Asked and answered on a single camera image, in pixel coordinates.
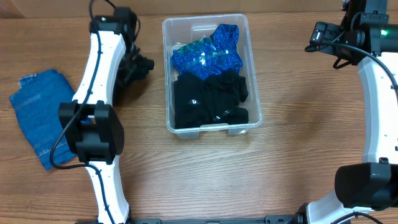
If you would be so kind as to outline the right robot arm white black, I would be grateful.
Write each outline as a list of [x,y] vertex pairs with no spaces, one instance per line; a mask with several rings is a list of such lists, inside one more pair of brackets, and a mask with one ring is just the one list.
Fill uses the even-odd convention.
[[291,223],[349,223],[397,206],[397,26],[386,0],[344,1],[340,24],[317,22],[305,48],[336,57],[333,68],[354,65],[364,95],[362,161],[340,167],[334,188],[303,204]]

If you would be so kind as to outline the blue denim cloth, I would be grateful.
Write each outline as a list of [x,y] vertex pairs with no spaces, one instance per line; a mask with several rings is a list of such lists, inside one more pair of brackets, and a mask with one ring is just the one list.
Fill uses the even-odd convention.
[[22,133],[44,169],[50,170],[50,151],[62,132],[58,109],[71,102],[75,92],[55,69],[22,77],[19,86],[9,100]]

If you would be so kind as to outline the shiny blue sequin cloth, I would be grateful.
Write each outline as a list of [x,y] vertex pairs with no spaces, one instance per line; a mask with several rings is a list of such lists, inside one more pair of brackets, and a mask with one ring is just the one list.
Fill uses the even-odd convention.
[[238,54],[239,27],[234,24],[220,24],[210,37],[204,37],[172,54],[172,65],[183,75],[192,73],[205,80],[212,75],[221,75],[233,70],[239,72],[243,61]]

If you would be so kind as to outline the black cloth with band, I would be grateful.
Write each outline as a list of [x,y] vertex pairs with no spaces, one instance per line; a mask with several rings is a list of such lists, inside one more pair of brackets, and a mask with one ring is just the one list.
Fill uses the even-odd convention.
[[145,79],[146,75],[153,69],[154,61],[142,55],[122,59],[116,74],[113,103],[117,102],[118,95],[123,89],[136,80]]

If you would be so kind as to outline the black cloth bundle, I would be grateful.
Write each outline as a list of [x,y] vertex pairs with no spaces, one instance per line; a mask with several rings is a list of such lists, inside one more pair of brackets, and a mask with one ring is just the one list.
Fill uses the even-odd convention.
[[174,82],[175,128],[197,128],[207,121],[201,93],[203,80],[185,72]]
[[239,106],[248,98],[246,78],[234,70],[208,77],[202,87],[202,95],[212,124],[247,124],[248,110]]

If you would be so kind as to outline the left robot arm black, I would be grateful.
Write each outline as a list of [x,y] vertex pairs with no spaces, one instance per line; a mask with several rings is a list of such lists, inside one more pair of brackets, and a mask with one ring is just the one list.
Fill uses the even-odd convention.
[[113,109],[121,63],[135,52],[140,24],[129,7],[111,16],[91,16],[90,54],[82,81],[71,102],[61,103],[58,116],[70,151],[89,173],[96,201],[96,223],[132,223],[119,170],[124,129]]

